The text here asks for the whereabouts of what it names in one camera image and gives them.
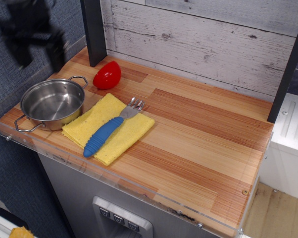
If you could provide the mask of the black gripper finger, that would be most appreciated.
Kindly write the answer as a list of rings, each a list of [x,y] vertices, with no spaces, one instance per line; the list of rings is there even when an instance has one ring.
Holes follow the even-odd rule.
[[[65,65],[65,49],[62,37],[49,41],[46,45],[46,52],[54,72],[59,72]]]
[[[27,67],[32,62],[28,44],[20,40],[7,38],[6,46],[21,68]]]

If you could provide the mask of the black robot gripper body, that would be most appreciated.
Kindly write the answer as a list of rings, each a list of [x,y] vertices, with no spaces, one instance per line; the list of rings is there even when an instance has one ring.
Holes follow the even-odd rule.
[[[50,23],[50,8],[44,0],[6,0],[10,18],[0,20],[0,31],[11,50],[29,45],[63,49],[63,31]]]

